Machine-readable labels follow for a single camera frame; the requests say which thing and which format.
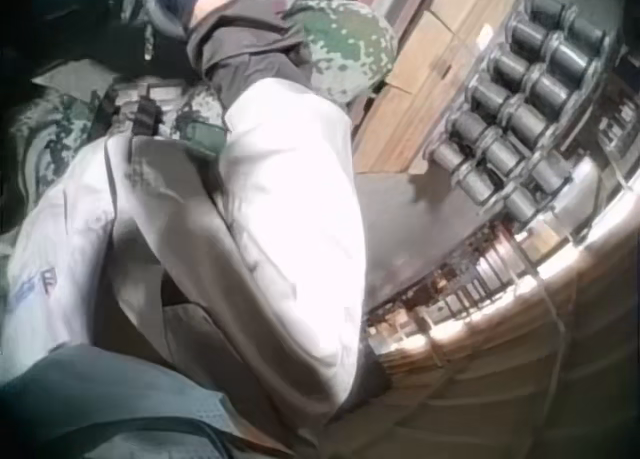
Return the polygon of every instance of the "green camouflage helmet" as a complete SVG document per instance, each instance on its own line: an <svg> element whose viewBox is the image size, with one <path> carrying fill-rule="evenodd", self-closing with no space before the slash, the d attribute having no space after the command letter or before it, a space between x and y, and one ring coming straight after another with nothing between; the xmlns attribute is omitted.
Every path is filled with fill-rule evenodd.
<svg viewBox="0 0 640 459"><path fill-rule="evenodd" d="M347 104L380 82L396 59L391 26L354 1L300 1L286 17L299 24L311 49L315 91Z"/></svg>

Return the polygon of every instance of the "blue patch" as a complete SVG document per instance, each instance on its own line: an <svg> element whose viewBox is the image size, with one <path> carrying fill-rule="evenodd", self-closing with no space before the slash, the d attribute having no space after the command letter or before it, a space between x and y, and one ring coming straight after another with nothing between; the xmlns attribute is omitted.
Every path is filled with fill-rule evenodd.
<svg viewBox="0 0 640 459"><path fill-rule="evenodd" d="M36 290L36 277L37 274L30 277L22 284L18 286L14 292L9 294L9 303L7 304L8 312L12 312L24 302L25 299L29 298Z"/></svg>

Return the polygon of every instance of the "person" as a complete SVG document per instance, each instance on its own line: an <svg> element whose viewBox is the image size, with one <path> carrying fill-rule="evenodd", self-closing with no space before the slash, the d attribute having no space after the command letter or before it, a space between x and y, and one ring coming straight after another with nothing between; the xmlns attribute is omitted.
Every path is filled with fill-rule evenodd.
<svg viewBox="0 0 640 459"><path fill-rule="evenodd" d="M0 410L48 457L313 456L358 359L350 121L269 1L166 5L224 148L172 140L147 86L74 151L15 232Z"/></svg>

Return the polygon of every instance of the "black strap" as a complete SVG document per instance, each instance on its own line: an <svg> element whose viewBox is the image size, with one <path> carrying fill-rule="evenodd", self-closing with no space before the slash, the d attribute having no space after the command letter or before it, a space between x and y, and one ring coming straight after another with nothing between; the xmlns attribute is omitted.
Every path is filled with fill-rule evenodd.
<svg viewBox="0 0 640 459"><path fill-rule="evenodd" d="M133 119L134 136L155 136L162 110L149 96L140 96L138 109Z"/></svg>

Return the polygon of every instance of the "white coverall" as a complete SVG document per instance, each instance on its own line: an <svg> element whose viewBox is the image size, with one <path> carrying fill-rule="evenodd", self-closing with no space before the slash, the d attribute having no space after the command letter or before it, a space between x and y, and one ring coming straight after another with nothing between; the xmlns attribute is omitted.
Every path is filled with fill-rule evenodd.
<svg viewBox="0 0 640 459"><path fill-rule="evenodd" d="M274 78L251 85L225 119L223 189L213 200L176 142L129 132L85 147L47 191L9 266L3 382L55 348L92 342L105 275L129 318L171 360L159 319L166 270L190 301L209 307L291 422L313 425L346 398L365 278L350 120L305 87ZM216 227L228 227L228 242ZM129 246L136 241L160 264ZM259 291L251 300L227 283L234 261ZM270 361L276 347L315 371L331 406L298 387L286 364Z"/></svg>

